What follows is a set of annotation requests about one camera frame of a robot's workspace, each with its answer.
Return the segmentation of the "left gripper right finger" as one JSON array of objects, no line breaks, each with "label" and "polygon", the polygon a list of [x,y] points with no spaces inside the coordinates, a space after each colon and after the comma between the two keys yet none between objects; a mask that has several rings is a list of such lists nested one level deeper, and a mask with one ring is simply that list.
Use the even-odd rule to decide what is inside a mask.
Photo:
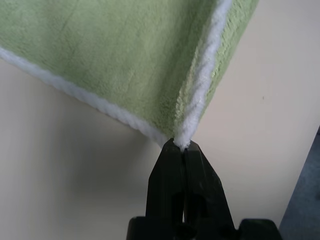
[{"label": "left gripper right finger", "polygon": [[219,230],[233,230],[235,227],[221,180],[193,141],[184,150],[184,167],[187,222],[197,226],[209,220]]}]

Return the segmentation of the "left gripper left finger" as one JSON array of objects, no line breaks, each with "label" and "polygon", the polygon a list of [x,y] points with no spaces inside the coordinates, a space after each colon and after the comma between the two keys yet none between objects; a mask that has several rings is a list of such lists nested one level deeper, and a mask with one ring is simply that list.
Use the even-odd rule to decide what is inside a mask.
[{"label": "left gripper left finger", "polygon": [[146,216],[183,221],[185,191],[182,177],[182,152],[168,140],[148,179]]}]

